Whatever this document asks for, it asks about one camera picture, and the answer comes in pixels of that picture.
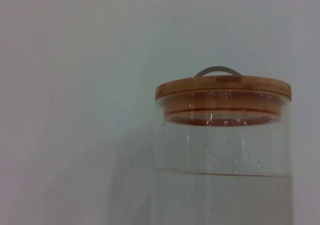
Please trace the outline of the glass water dispenser jar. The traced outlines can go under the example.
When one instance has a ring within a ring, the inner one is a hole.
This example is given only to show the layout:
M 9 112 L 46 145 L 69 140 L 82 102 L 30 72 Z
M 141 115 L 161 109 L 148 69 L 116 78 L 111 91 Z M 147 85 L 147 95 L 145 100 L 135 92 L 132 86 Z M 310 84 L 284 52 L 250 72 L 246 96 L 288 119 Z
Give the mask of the glass water dispenser jar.
M 159 98 L 151 225 L 294 225 L 289 104 L 261 92 Z

